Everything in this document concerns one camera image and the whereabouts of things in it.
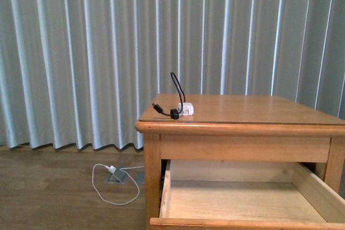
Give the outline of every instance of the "floor outlet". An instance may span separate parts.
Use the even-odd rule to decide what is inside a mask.
[[[119,165],[116,168],[114,173],[108,173],[107,178],[104,180],[106,183],[125,183],[128,179],[128,175],[125,172],[122,172],[120,169],[123,168],[122,165]]]

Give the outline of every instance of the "hardwood floor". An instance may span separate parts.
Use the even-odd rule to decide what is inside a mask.
[[[102,201],[91,183],[92,167],[143,165],[143,152],[0,149],[0,229],[144,229],[144,185],[136,201],[114,206]],[[141,169],[131,170],[134,176]],[[131,180],[104,183],[107,170],[95,169],[103,197],[122,203],[135,197]]]

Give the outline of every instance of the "table leg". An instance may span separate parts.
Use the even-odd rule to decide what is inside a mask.
[[[341,173],[345,159],[345,138],[332,137],[325,168],[325,183],[339,192]]]
[[[159,216],[161,152],[159,134],[144,134],[146,229]]]

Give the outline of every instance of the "drawer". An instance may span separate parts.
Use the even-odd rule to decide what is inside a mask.
[[[345,229],[345,200],[299,163],[168,161],[150,229]]]

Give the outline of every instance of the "white power adapter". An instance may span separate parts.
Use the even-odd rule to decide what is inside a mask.
[[[180,112],[181,110],[181,103],[179,102],[177,104],[177,110]],[[189,116],[194,114],[194,107],[193,104],[190,102],[184,102],[183,103],[183,111],[180,113],[180,115]]]

